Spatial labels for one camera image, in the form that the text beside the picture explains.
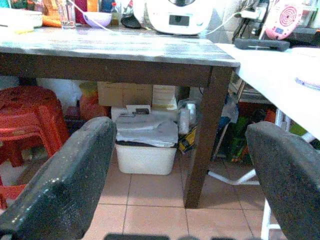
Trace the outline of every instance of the storage bin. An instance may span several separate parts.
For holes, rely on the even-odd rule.
[[[176,148],[115,144],[118,165],[125,174],[168,175]]]

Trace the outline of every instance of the grey marble table top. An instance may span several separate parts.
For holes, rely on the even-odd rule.
[[[41,27],[15,34],[0,27],[0,53],[49,55],[110,60],[146,61],[238,67],[240,63],[199,37],[176,37],[148,30],[90,27]]]

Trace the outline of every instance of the black object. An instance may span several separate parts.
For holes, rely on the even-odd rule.
[[[136,19],[136,17],[133,14],[128,16],[123,16],[121,18],[121,23],[123,26],[130,29],[141,29],[142,27],[139,21]]]
[[[264,195],[287,239],[320,239],[320,154],[270,122],[249,125],[246,138]]]
[[[37,86],[37,80],[30,77],[19,77],[20,86]]]
[[[76,131],[0,215],[0,238],[81,239],[105,185],[115,135],[108,117],[93,118]]]
[[[280,40],[257,40],[257,39],[242,39],[237,38],[234,40],[234,45],[238,49],[250,49],[256,47],[264,47],[270,49],[276,49],[278,51],[285,51],[290,47],[290,43]]]
[[[167,236],[108,234],[104,240],[170,240]]]

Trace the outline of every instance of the white container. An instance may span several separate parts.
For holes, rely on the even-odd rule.
[[[0,25],[30,25],[31,28],[42,26],[42,12],[24,9],[0,8]]]
[[[176,148],[115,144],[118,165],[125,174],[168,175],[174,165]]]

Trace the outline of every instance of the stacked stool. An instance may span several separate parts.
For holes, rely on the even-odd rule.
[[[21,151],[44,145],[48,156],[57,152],[69,134],[60,101],[55,93],[39,86],[18,86],[0,90],[0,164],[10,160],[23,164]],[[15,199],[24,185],[3,186],[0,176],[0,208]]]

